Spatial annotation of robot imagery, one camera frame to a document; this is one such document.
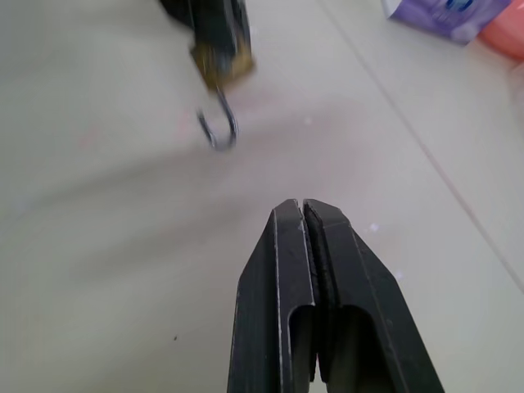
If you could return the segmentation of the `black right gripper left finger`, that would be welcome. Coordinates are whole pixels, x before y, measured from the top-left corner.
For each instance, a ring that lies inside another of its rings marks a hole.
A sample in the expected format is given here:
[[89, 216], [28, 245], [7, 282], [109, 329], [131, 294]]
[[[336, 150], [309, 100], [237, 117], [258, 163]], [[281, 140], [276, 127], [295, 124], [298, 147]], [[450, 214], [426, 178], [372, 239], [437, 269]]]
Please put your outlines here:
[[238, 280], [227, 393], [309, 393], [314, 307], [307, 227], [288, 199]]

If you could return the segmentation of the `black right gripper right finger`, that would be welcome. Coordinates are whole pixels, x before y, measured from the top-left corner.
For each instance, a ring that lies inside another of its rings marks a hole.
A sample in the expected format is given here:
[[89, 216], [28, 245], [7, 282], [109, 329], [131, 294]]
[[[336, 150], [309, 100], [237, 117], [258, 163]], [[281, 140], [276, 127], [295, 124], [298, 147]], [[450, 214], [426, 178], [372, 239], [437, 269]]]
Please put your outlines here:
[[309, 199], [327, 393], [445, 393], [402, 291], [342, 211]]

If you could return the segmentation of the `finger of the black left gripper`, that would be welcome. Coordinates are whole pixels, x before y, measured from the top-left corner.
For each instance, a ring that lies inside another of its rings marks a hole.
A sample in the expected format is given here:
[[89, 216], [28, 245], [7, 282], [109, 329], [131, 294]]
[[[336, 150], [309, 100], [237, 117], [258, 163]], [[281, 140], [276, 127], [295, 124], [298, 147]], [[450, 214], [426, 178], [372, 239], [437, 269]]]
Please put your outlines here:
[[245, 0], [192, 0], [196, 41], [229, 56], [251, 47]]
[[167, 16], [194, 33], [192, 0], [159, 0]]

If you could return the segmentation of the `brass padlock with steel shackle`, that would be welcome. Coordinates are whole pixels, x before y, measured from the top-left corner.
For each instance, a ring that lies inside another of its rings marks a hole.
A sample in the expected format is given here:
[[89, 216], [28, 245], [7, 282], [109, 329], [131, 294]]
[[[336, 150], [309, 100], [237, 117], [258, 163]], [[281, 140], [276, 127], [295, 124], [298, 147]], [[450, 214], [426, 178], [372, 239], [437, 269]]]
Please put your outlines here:
[[225, 96], [225, 88], [242, 79], [255, 68], [251, 47], [241, 39], [238, 52], [228, 55], [208, 44], [196, 43], [191, 50], [192, 59], [204, 85], [213, 93], [228, 121], [229, 135], [220, 138], [208, 124], [202, 110], [196, 113], [208, 143], [215, 151], [227, 151], [235, 147], [239, 134], [237, 119]]

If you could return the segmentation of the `purple printed carton box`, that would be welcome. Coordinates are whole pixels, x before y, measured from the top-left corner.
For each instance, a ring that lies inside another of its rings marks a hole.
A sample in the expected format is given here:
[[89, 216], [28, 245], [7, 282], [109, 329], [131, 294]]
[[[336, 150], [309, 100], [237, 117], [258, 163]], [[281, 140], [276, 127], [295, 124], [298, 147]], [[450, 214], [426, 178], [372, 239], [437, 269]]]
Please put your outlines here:
[[470, 43], [512, 0], [381, 0], [388, 19]]

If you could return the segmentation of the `pink plastic container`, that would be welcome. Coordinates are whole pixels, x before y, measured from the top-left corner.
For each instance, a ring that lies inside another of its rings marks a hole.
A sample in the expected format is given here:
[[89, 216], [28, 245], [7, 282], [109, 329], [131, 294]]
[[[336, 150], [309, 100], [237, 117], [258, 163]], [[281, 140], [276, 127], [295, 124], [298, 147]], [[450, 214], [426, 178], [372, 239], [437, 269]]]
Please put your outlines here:
[[511, 0], [479, 37], [498, 54], [524, 61], [524, 0]]

